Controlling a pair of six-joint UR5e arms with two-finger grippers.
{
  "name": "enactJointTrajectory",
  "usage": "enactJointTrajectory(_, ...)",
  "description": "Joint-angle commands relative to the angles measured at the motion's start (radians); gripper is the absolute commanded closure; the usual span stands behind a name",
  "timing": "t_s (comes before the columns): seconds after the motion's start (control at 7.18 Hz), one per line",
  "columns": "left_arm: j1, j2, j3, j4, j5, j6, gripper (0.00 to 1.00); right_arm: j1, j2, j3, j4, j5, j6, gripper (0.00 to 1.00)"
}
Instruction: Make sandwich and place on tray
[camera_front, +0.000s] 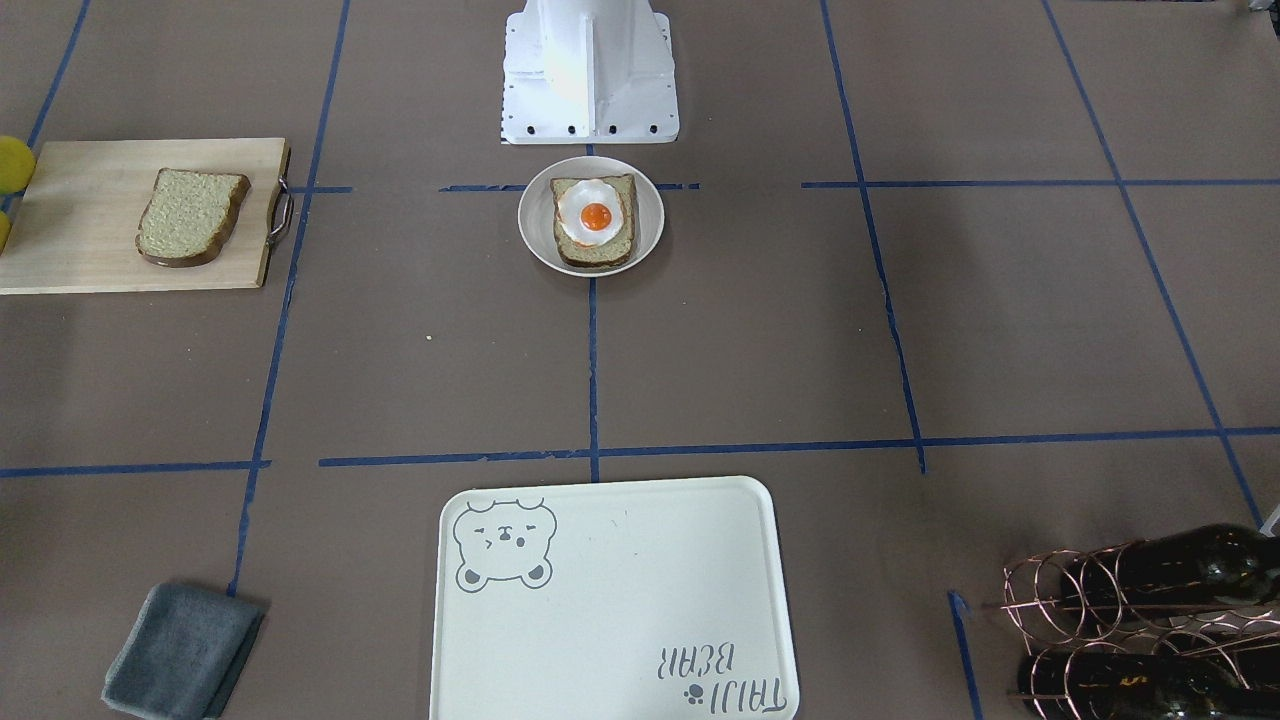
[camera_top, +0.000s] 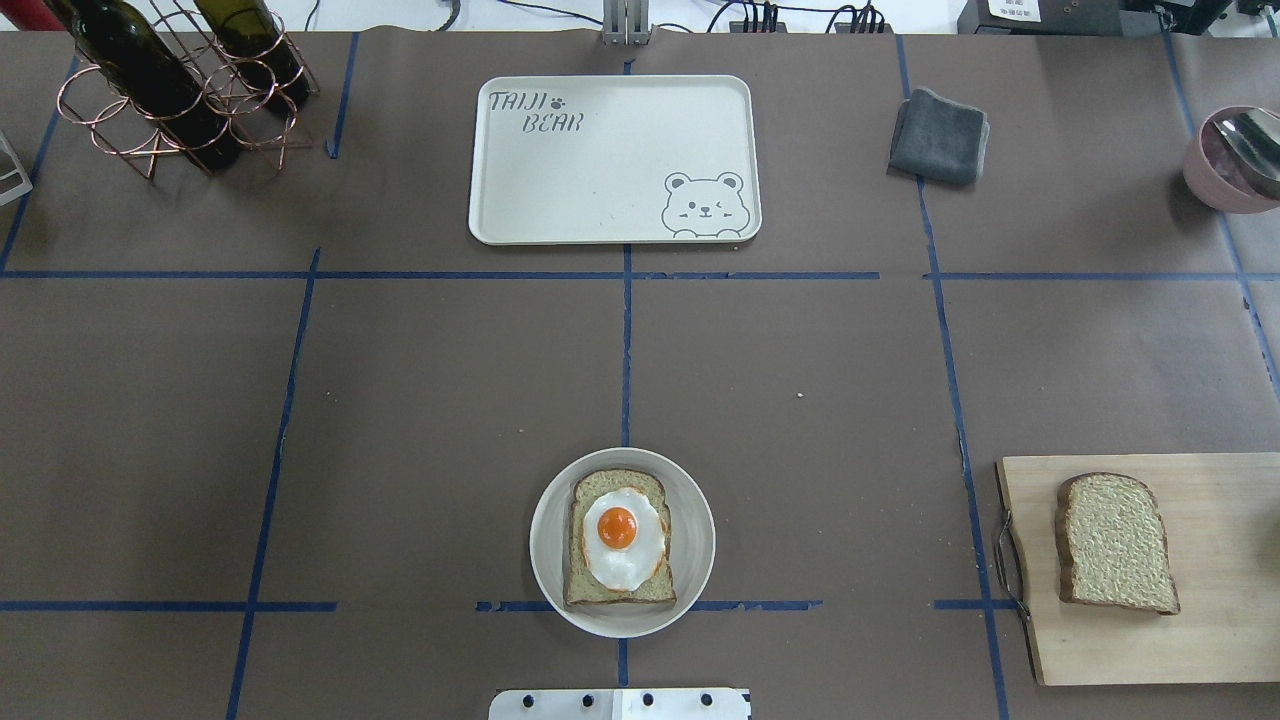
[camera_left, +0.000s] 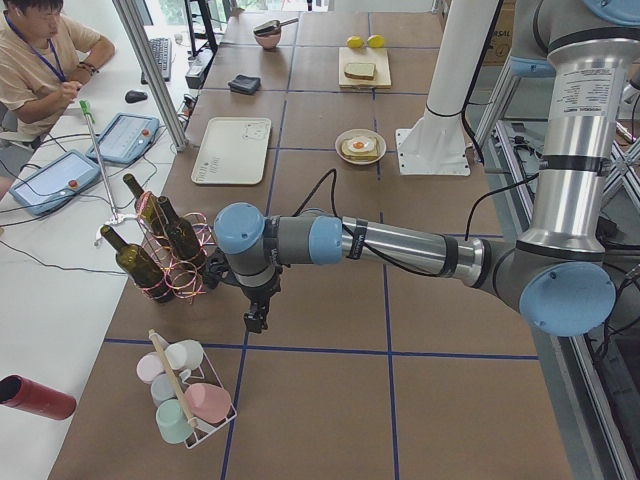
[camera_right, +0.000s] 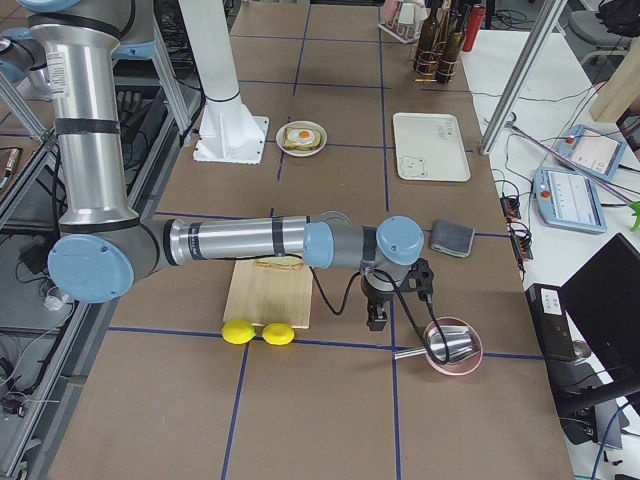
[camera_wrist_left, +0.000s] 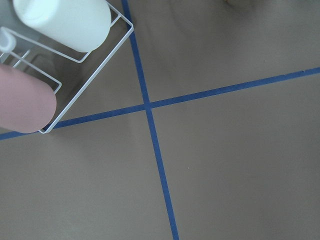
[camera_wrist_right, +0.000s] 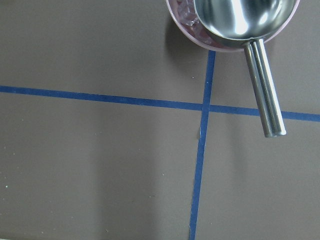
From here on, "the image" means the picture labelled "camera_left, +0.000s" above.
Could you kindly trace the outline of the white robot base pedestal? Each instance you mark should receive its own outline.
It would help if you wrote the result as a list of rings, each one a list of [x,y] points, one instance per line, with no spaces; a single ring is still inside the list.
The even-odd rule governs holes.
[[[463,128],[468,94],[501,9],[499,0],[454,1],[449,7],[423,116],[396,131],[404,176],[468,176]]]

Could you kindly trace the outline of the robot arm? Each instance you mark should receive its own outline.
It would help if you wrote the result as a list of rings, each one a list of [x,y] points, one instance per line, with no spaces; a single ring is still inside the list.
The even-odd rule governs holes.
[[[239,287],[250,301],[245,326],[259,333],[284,267],[365,258],[458,279],[551,335],[590,331],[617,299],[596,227],[624,84],[638,56],[635,1],[516,3],[512,65],[523,74],[554,74],[533,216],[516,242],[459,240],[307,206],[266,217],[251,204],[234,203],[213,222],[216,250],[206,284]]]

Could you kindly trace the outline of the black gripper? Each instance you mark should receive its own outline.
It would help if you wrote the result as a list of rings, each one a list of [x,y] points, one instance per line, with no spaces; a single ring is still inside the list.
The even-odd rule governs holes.
[[[205,263],[203,283],[210,289],[215,289],[220,283],[239,288],[249,300],[250,306],[244,313],[246,330],[250,333],[260,333],[268,328],[268,314],[271,298],[281,291],[280,266],[267,270],[266,280],[258,286],[248,286],[240,282],[240,276],[234,273],[226,256],[220,249],[216,249]]]

